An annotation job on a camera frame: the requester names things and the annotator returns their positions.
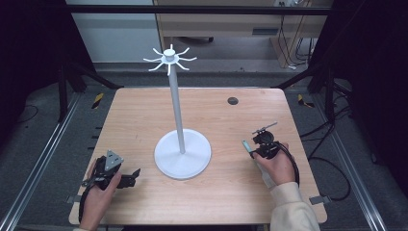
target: white pole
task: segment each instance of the white pole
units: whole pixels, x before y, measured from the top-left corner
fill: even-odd
[[[183,133],[183,123],[181,120],[181,110],[180,110],[180,100],[178,93],[177,84],[177,73],[174,64],[168,66],[170,68],[170,75],[168,76],[168,81],[170,82],[171,99],[173,101],[174,117],[176,119],[177,126],[177,136],[179,140],[180,153],[186,153],[186,147],[184,145],[184,133]]]

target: beige sleeve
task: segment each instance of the beige sleeve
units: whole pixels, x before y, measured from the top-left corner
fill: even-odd
[[[270,230],[320,230],[312,208],[302,200],[295,182],[276,186],[271,192],[275,201]]]

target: black curtain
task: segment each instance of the black curtain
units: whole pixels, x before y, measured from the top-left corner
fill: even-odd
[[[352,85],[350,103],[374,161],[389,167],[408,196],[408,16],[404,3],[365,1],[336,44],[329,63],[335,78]],[[319,38],[320,51],[337,35],[335,30],[342,22],[346,20],[328,17]],[[315,62],[321,57],[315,53]],[[316,82],[324,78],[314,76]]]
[[[45,10],[44,4],[65,1],[0,0],[0,146],[27,96],[58,82],[62,64],[74,62],[95,71],[71,13]]]

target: wooden table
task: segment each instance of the wooden table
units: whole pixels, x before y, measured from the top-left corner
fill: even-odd
[[[242,146],[256,148],[251,133],[277,121],[268,130],[290,145],[300,171],[305,201],[319,195],[285,94],[277,89],[179,89],[184,128],[203,134],[212,159],[198,176],[185,181],[163,175],[154,162],[159,139],[175,130],[170,90],[118,90],[92,158],[108,149],[124,158],[120,171],[141,168],[134,188],[116,190],[102,223],[108,224],[262,224],[270,222],[272,198],[261,171]],[[230,105],[229,97],[239,100]],[[313,205],[319,222],[327,215]],[[78,223],[79,203],[69,221]]]

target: human hand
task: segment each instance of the human hand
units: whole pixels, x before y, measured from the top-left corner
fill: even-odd
[[[92,175],[92,170],[96,164],[96,160],[93,161],[88,171],[88,178]],[[104,217],[105,212],[108,210],[111,204],[112,197],[115,193],[117,185],[120,183],[122,174],[117,172],[112,178],[105,191],[99,189],[96,185],[93,186],[89,192],[84,205],[84,214],[82,216],[80,228],[86,230],[96,230],[99,222]]]
[[[285,142],[282,142],[282,145],[287,149],[289,148],[289,145]],[[253,153],[253,156],[255,161],[268,172],[270,178],[276,185],[295,181],[292,162],[284,151],[279,150],[272,159],[263,158],[256,152]]]

